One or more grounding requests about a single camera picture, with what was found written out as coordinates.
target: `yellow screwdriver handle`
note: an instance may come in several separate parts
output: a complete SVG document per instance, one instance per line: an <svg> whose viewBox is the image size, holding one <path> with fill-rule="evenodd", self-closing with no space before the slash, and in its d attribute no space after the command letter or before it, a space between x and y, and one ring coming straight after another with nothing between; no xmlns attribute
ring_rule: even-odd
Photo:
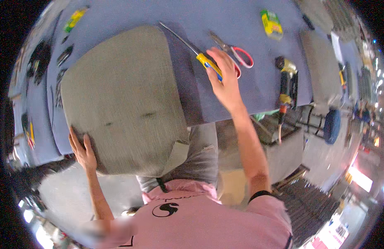
<svg viewBox="0 0 384 249"><path fill-rule="evenodd" d="M221 70L211 61L209 60L206 56L204 56L203 53L199 53L198 56L196 56L196 59L200 61L200 63L205 67L211 67L214 69L214 71L217 73L217 77L219 81L222 81L222 73Z"/></svg>

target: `black wristband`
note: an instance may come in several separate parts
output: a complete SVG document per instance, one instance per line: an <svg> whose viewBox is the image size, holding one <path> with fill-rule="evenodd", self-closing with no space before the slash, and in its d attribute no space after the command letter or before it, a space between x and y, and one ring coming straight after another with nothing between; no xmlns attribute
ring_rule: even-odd
<svg viewBox="0 0 384 249"><path fill-rule="evenodd" d="M260 196L262 196L262 195L270 195L270 196L276 198L276 196L274 196L274 195L271 194L270 192L268 192L268 191L266 191L266 190L261 190L261 191L255 193L255 194L250 198L249 203L250 203L254 198L256 198L256 197L260 197Z"/></svg>

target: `red scissor handle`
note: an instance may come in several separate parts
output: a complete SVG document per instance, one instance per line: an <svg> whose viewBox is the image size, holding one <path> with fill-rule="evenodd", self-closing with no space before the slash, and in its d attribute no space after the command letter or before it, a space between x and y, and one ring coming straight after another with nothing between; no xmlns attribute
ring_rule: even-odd
<svg viewBox="0 0 384 249"><path fill-rule="evenodd" d="M229 54L227 54L228 57L233 61L233 64L235 66L235 72L236 72L236 77L237 78L240 78L241 77L241 74L242 74L242 71L241 71L241 68L238 66L238 64L236 64L236 62L234 61L234 59L232 59L231 56L229 56Z"/></svg>
<svg viewBox="0 0 384 249"><path fill-rule="evenodd" d="M242 66L246 68L253 67L254 65L253 58L247 51L245 51L244 49L241 49L240 47L231 47L231 50L233 55L236 57L236 59L240 62ZM243 53L249 59L249 61L245 61L242 57L240 57L240 55L237 52Z"/></svg>

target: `scissors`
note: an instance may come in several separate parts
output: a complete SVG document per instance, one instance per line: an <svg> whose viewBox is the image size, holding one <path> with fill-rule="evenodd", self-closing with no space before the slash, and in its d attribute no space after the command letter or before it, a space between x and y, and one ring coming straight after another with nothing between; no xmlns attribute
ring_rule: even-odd
<svg viewBox="0 0 384 249"><path fill-rule="evenodd" d="M222 50L225 52L231 51L235 58L239 61L239 63L244 66L245 68L252 68L254 65L253 58L251 55L245 51L244 49L240 47L235 47L235 46L230 46L226 43L224 43L214 32L210 31L210 36L211 38L217 43ZM239 66L235 63L235 70L238 70L238 78L240 77L240 68Z"/></svg>

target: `black logo on shirt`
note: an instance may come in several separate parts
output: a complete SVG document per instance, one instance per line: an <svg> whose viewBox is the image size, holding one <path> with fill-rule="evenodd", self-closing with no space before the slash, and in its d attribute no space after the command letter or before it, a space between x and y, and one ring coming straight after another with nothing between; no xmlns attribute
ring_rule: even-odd
<svg viewBox="0 0 384 249"><path fill-rule="evenodd" d="M177 203L171 202L171 203L165 203L165 204L160 204L152 210L152 214L156 217L169 217L173 213L177 212L178 208L173 207L173 206L179 206Z"/></svg>

